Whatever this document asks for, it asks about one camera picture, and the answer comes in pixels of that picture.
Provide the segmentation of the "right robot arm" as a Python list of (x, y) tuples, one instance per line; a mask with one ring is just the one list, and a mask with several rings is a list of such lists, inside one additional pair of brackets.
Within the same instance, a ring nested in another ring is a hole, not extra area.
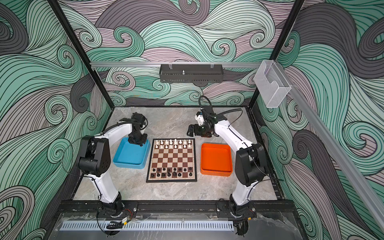
[(233, 214), (238, 214), (249, 206), (252, 189), (267, 175), (266, 151), (261, 144), (243, 137), (226, 118), (226, 114), (242, 112), (242, 109), (215, 113), (211, 101), (206, 96), (200, 96), (198, 104), (200, 111), (195, 115), (197, 123), (189, 126), (187, 135), (221, 137), (236, 154), (235, 175), (238, 182), (230, 196), (230, 207)]

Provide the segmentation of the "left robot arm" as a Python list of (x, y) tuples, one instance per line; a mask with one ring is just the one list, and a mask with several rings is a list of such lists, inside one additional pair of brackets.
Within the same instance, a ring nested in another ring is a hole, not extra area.
[(76, 159), (77, 167), (89, 178), (99, 193), (99, 202), (104, 208), (121, 212), (124, 208), (121, 193), (116, 189), (108, 172), (111, 165), (110, 147), (128, 136), (128, 143), (143, 147), (148, 135), (144, 129), (147, 118), (137, 112), (130, 118), (120, 119), (100, 135), (83, 137)]

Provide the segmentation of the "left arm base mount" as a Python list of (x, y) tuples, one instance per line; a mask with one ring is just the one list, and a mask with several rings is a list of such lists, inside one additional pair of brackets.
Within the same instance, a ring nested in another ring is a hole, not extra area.
[(101, 218), (122, 219), (125, 217), (135, 217), (138, 209), (136, 201), (122, 201), (122, 206), (116, 204), (106, 204), (98, 201), (98, 213)]

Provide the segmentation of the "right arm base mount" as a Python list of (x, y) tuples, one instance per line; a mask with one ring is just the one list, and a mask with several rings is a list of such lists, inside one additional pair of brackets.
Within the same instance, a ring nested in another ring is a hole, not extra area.
[(255, 209), (251, 203), (242, 206), (236, 205), (234, 201), (220, 200), (216, 202), (217, 215), (219, 218), (228, 219), (252, 219), (256, 217)]

